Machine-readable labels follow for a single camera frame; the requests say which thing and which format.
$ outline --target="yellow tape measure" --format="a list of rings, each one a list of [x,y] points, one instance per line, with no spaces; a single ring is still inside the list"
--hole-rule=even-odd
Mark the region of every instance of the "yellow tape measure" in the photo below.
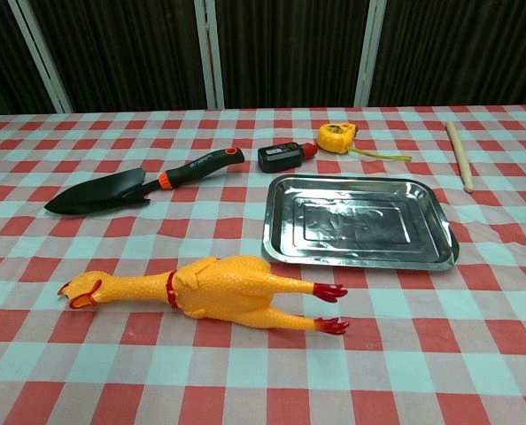
[[[355,124],[349,122],[324,124],[318,131],[318,145],[325,151],[335,153],[347,153],[348,151],[357,152],[373,158],[388,159],[391,161],[412,160],[408,155],[380,155],[369,151],[364,151],[353,146],[355,137]]]

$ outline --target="stainless steel tray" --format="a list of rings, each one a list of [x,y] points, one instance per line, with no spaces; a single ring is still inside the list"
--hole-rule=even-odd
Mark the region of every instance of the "stainless steel tray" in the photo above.
[[[287,263],[446,270],[460,247],[413,180],[286,174],[267,195],[263,245]]]

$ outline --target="white frame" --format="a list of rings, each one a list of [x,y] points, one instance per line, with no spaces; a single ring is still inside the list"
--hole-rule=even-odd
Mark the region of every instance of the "white frame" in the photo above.
[[[44,87],[57,113],[71,113],[72,106],[65,88],[52,61],[49,49],[44,42],[41,29],[36,21],[28,0],[8,0],[13,16],[23,34],[36,68],[41,75]]]
[[[377,60],[379,40],[381,40],[386,4],[387,0],[369,0],[353,106],[367,106],[369,103],[369,93],[375,72],[375,61]]]
[[[206,18],[205,0],[194,0],[194,10],[196,11],[196,26],[198,31],[198,44],[200,46],[200,58],[202,59],[206,106],[208,109],[213,109],[216,107],[216,92],[213,85],[212,59],[210,57],[209,28]]]
[[[216,107],[225,109],[224,86],[221,78],[220,44],[218,42],[218,20],[216,19],[216,0],[205,0],[210,53],[212,55],[213,86],[216,91]]]

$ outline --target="rubber chicken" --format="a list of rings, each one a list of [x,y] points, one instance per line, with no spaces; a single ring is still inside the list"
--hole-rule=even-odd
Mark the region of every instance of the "rubber chicken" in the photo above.
[[[342,285],[327,285],[281,277],[258,257],[237,255],[207,257],[163,274],[116,277],[105,272],[80,274],[63,286],[71,308],[82,308],[120,299],[150,299],[180,308],[194,319],[209,317],[253,328],[318,330],[341,335],[349,322],[338,318],[309,319],[271,306],[273,295],[298,292],[329,303],[347,294]]]

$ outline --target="red band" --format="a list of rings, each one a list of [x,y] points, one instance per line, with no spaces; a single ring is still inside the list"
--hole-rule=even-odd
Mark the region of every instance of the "red band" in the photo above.
[[[173,308],[178,308],[176,304],[176,293],[173,289],[173,276],[176,273],[176,270],[173,270],[166,279],[166,298]]]

